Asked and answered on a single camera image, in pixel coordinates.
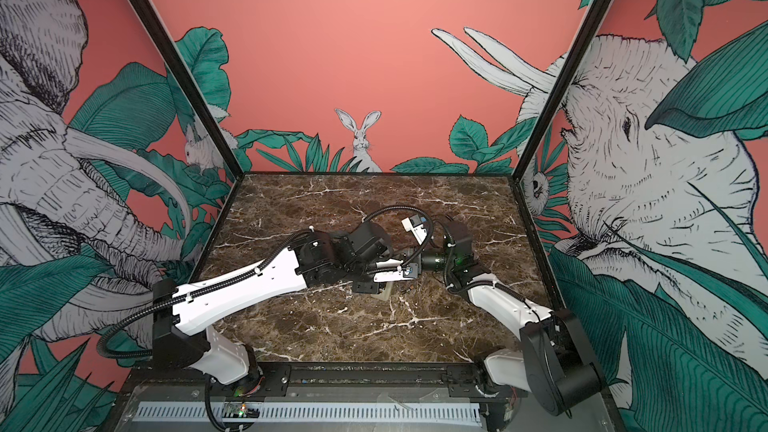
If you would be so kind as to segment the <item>white AC remote control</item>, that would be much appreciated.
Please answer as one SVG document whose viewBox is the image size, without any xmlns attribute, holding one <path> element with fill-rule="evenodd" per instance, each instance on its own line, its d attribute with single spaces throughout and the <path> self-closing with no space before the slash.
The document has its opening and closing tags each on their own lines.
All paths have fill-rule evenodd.
<svg viewBox="0 0 768 432">
<path fill-rule="evenodd" d="M 374 295 L 374 298 L 383 302 L 388 302 L 393 293 L 394 282 L 382 282 L 382 288 Z"/>
</svg>

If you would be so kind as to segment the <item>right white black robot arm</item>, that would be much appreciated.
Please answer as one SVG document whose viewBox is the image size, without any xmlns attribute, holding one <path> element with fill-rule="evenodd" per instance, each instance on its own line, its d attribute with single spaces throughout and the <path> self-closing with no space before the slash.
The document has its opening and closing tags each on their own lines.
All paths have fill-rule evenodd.
<svg viewBox="0 0 768 432">
<path fill-rule="evenodd" d="M 517 338 L 520 350 L 492 352 L 482 367 L 494 385 L 522 389 L 557 416 L 599 394 L 607 380 L 573 312 L 535 303 L 504 284 L 476 258 L 473 237 L 458 221 L 440 221 L 438 252 L 421 254 L 422 268 L 439 270 L 449 293 L 484 310 Z"/>
</svg>

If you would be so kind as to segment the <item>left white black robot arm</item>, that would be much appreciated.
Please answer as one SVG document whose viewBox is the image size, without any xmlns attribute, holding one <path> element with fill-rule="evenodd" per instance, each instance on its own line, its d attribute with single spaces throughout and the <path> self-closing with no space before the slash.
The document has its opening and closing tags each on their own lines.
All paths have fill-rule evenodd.
<svg viewBox="0 0 768 432">
<path fill-rule="evenodd" d="M 149 357 L 157 369 L 191 368 L 223 385 L 242 383 L 251 389 L 262 374 L 253 352 L 219 334 L 216 322 L 287 293 L 344 281 L 372 283 L 376 274 L 403 265 L 389 235 L 372 222 L 351 233 L 299 230 L 266 259 L 234 272 L 181 286 L 170 280 L 158 283 L 153 303 L 109 327 L 97 351 L 106 358 Z M 152 320 L 150 349 L 110 348 L 118 332 L 143 318 Z"/>
</svg>

